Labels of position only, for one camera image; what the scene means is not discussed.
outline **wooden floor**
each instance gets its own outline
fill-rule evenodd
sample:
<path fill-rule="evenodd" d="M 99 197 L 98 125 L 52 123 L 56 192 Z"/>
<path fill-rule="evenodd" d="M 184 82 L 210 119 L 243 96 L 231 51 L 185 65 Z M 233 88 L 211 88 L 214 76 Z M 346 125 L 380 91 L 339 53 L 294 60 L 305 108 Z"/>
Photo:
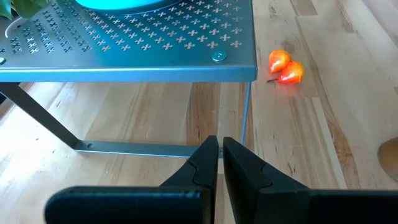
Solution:
<path fill-rule="evenodd" d="M 258 81 L 245 145 L 314 189 L 398 189 L 377 149 L 398 136 L 398 1 L 254 0 Z M 305 65 L 300 85 L 266 83 L 268 54 Z M 28 92 L 79 138 L 199 144 L 239 138 L 235 83 L 35 83 Z M 158 185 L 184 159 L 78 154 L 19 108 L 0 120 L 0 223 L 42 223 L 73 185 Z M 217 223 L 234 223 L 219 170 Z"/>

